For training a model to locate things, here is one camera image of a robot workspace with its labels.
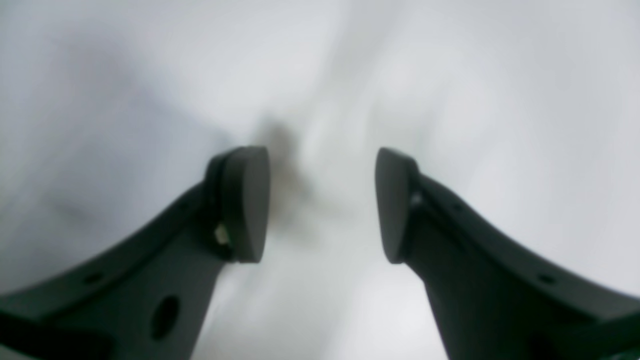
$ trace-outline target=small screw hole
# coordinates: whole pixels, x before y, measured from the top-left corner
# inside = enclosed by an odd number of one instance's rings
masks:
[[[545,274],[538,275],[538,280],[548,285],[553,285],[556,283],[556,280],[553,277]]]
[[[94,272],[93,274],[84,278],[83,282],[87,285],[95,284],[99,282],[104,277],[104,274],[101,272]]]
[[[151,318],[151,337],[160,340],[167,336],[173,329],[179,312],[180,302],[177,297],[164,298]]]

